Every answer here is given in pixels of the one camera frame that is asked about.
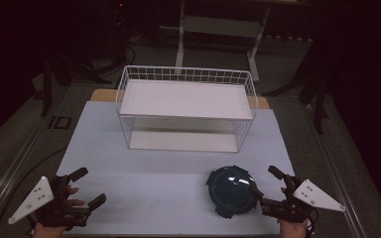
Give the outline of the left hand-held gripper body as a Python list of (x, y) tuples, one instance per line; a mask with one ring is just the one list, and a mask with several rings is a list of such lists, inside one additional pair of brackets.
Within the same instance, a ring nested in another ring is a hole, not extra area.
[(83, 227), (91, 214), (88, 207), (69, 205), (67, 199), (68, 185), (72, 182), (70, 176), (55, 177), (48, 180), (41, 177), (8, 219), (9, 224), (15, 224), (27, 217), (32, 222), (40, 222), (45, 227), (73, 226)]

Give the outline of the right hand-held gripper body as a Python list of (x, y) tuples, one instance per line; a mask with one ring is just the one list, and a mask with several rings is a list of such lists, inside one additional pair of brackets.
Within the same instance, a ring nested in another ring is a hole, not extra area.
[(292, 223), (302, 223), (312, 219), (312, 213), (317, 209), (327, 209), (344, 212), (346, 207), (316, 186), (309, 179), (300, 180), (284, 175), (285, 199), (276, 201), (268, 198), (260, 199), (262, 214)]

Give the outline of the dark blue round lid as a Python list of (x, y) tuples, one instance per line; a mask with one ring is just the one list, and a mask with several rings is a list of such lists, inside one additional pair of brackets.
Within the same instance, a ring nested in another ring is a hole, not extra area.
[(231, 219), (256, 207), (257, 199), (250, 190), (256, 182), (247, 171), (237, 166), (212, 171), (205, 184), (215, 212), (223, 218)]

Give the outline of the white wire shelf rack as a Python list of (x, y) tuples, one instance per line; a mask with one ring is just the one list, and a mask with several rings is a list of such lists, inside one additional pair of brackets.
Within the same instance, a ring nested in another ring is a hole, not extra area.
[(237, 153), (258, 109), (250, 72), (128, 65), (116, 94), (133, 150)]

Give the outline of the person's left hand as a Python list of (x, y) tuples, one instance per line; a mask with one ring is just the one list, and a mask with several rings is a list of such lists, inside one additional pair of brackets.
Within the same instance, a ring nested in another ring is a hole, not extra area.
[[(67, 206), (83, 206), (85, 205), (85, 201), (82, 199), (68, 199), (65, 204)], [(37, 222), (35, 225), (33, 238), (62, 238), (66, 230), (66, 226), (47, 227), (42, 223)]]

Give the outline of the person's right hand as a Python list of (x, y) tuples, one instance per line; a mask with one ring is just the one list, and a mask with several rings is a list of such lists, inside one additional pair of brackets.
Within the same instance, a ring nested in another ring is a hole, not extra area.
[(291, 223), (282, 219), (278, 219), (280, 225), (280, 238), (306, 238), (308, 221), (302, 223)]

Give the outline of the black floor socket box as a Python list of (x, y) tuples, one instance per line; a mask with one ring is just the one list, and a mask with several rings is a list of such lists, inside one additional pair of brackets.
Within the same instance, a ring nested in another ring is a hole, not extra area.
[(49, 129), (65, 130), (70, 127), (71, 118), (64, 116), (54, 116), (48, 125)]

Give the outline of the white table mat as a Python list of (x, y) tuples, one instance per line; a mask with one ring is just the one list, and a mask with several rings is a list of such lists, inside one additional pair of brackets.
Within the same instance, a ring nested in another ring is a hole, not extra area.
[(219, 216), (206, 181), (224, 166), (237, 166), (255, 179), (266, 197), (281, 199), (282, 182), (268, 171), (293, 167), (273, 110), (257, 112), (237, 153), (144, 151), (127, 148), (113, 102), (85, 104), (59, 167), (62, 175), (79, 168), (77, 198), (106, 201), (73, 236), (257, 236), (279, 231), (260, 208)]

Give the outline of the wooden table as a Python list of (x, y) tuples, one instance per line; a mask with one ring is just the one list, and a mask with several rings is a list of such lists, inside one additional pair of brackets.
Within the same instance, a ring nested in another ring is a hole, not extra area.
[[(91, 101), (104, 101), (104, 102), (114, 102), (116, 100), (117, 90), (116, 89), (107, 89), (107, 88), (98, 88), (92, 92), (90, 97)], [(265, 97), (257, 97), (258, 108), (259, 109), (269, 109), (269, 102)]]

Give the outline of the black tripod stand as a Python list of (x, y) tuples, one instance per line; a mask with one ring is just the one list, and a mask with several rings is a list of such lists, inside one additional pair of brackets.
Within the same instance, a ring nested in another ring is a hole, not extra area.
[(325, 97), (326, 79), (329, 71), (321, 62), (321, 56), (313, 50), (308, 50), (301, 64), (299, 65), (293, 79), (277, 89), (263, 92), (264, 96), (277, 96), (290, 89), (301, 86), (303, 89), (298, 95), (298, 99), (303, 104), (310, 104), (316, 100), (314, 107), (314, 126), (317, 132), (322, 135), (321, 120), (323, 116), (323, 106)]
[(115, 61), (100, 68), (89, 68), (74, 61), (67, 55), (52, 52), (45, 53), (43, 62), (43, 88), (38, 90), (35, 94), (37, 99), (43, 101), (41, 116), (46, 116), (53, 105), (53, 78), (55, 78), (60, 85), (70, 86), (72, 77), (69, 72), (73, 70), (88, 80), (100, 84), (110, 84), (110, 81), (103, 79), (99, 75), (113, 70), (117, 66), (119, 66), (119, 62)]

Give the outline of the white metal desk frame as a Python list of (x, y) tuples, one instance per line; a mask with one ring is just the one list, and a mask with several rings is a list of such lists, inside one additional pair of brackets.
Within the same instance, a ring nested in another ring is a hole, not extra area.
[(252, 49), (247, 52), (246, 57), (252, 78), (255, 82), (258, 82), (260, 80), (260, 76), (255, 58), (269, 19), (270, 12), (271, 9), (266, 8), (261, 13), (260, 22), (192, 16), (186, 14), (186, 2), (185, 0), (181, 0), (179, 45), (176, 56), (176, 67), (182, 67), (184, 63), (185, 32), (252, 38), (254, 40), (254, 44)]

